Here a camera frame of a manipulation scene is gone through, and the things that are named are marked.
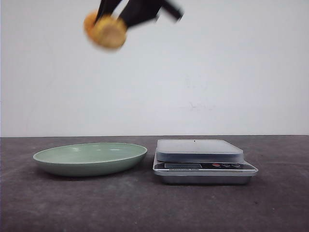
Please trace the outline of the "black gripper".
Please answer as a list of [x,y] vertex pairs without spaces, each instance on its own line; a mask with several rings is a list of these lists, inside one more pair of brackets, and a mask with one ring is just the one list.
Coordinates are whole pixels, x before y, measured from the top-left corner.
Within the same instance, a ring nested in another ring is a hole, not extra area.
[[126,27],[133,27],[157,18],[161,8],[166,10],[174,19],[183,16],[181,9],[168,0],[130,0],[119,17],[113,17],[113,12],[122,0],[101,0],[95,22],[101,19],[122,20]]

